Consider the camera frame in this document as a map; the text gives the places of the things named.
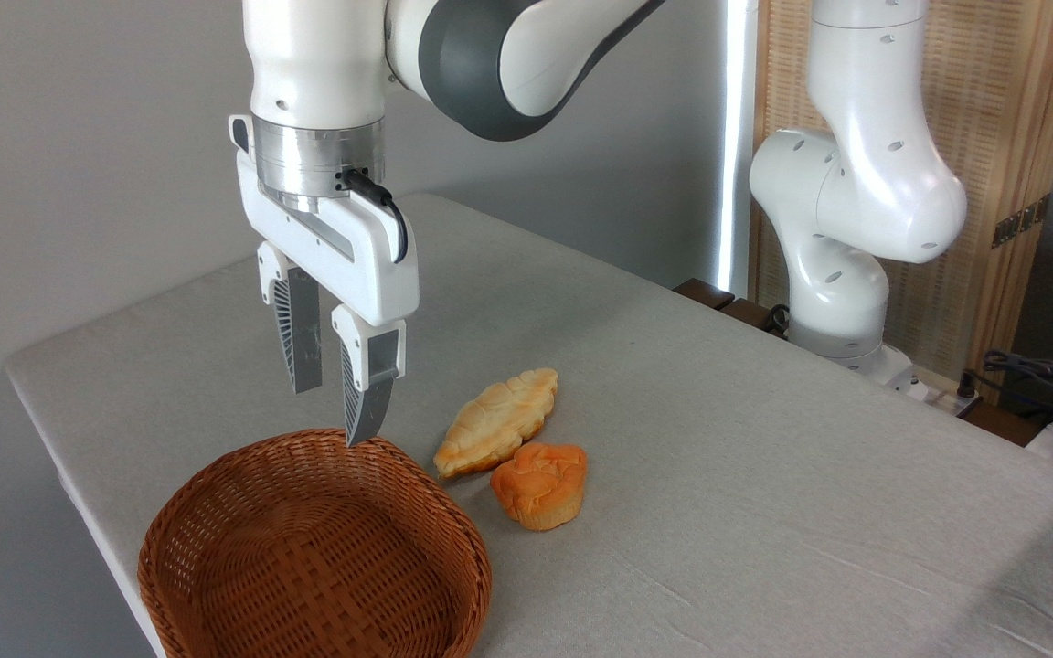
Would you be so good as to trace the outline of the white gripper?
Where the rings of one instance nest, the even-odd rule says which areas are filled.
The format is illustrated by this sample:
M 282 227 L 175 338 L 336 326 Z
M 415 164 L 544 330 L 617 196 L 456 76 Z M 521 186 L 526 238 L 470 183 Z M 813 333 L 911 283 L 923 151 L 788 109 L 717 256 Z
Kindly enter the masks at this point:
M 402 318 L 420 304 L 412 228 L 356 191 L 291 208 L 260 182 L 250 116 L 230 116 L 229 137 L 238 146 L 243 210 L 264 240 L 261 299 L 274 313 L 290 385 L 302 393 L 323 383 L 319 283 L 343 303 L 331 321 L 340 342 L 346 445 L 362 444 L 379 433 L 393 384 L 406 372 Z

